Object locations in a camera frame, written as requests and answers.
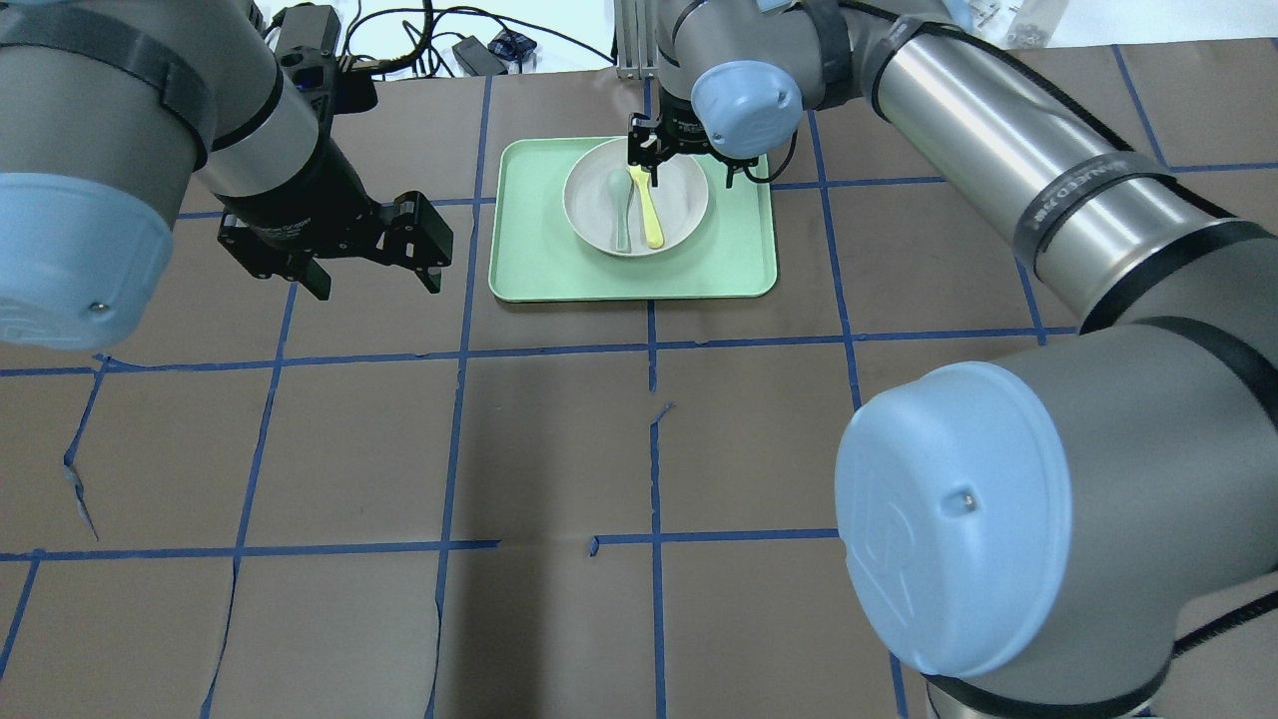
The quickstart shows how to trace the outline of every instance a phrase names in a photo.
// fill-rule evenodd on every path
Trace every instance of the plate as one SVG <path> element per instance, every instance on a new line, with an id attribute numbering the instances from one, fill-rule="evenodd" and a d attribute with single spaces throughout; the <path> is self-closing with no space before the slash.
<path id="1" fill-rule="evenodd" d="M 666 243 L 657 249 L 648 246 L 643 232 L 643 212 L 639 208 L 639 190 L 630 193 L 630 252 L 613 249 L 616 215 L 608 195 L 608 174 L 625 170 L 625 137 L 611 139 L 581 156 L 564 183 L 564 213 L 578 236 L 587 244 L 615 257 L 649 257 L 679 246 L 705 217 L 709 204 L 709 185 L 705 171 L 688 155 L 676 155 L 662 162 L 657 171 L 661 184 L 649 188 L 657 218 L 666 235 Z"/>

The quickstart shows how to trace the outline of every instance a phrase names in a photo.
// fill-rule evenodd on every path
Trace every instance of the tray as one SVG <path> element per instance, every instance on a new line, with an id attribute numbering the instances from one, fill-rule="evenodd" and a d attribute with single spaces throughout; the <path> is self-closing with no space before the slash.
<path id="1" fill-rule="evenodd" d="M 506 301 L 758 296 L 777 281 L 772 197 L 698 156 L 711 183 L 700 226 L 679 246 L 649 257 L 613 257 L 587 244 L 564 213 L 573 165 L 611 137 L 520 139 L 501 155 L 488 286 Z M 767 172 L 760 158 L 757 172 Z"/>

